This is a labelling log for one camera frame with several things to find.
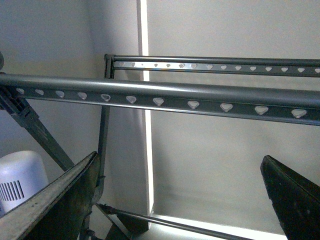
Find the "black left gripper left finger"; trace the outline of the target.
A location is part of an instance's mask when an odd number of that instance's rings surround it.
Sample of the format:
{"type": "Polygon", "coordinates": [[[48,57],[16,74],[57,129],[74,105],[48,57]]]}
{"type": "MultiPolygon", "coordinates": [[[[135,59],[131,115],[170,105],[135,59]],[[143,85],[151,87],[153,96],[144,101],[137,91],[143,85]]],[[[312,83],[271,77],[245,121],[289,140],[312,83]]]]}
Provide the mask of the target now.
{"type": "Polygon", "coordinates": [[[101,160],[92,152],[0,219],[2,240],[75,240],[92,205],[101,160]]]}

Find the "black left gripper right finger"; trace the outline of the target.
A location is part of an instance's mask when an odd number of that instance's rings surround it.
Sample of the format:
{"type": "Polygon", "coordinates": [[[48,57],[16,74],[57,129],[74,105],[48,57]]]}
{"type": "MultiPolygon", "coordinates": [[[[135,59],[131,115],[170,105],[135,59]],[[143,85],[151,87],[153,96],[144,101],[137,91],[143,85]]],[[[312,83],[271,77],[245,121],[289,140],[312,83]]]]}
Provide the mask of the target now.
{"type": "Polygon", "coordinates": [[[260,165],[280,226],[289,240],[320,238],[320,187],[270,155],[260,165]]]}

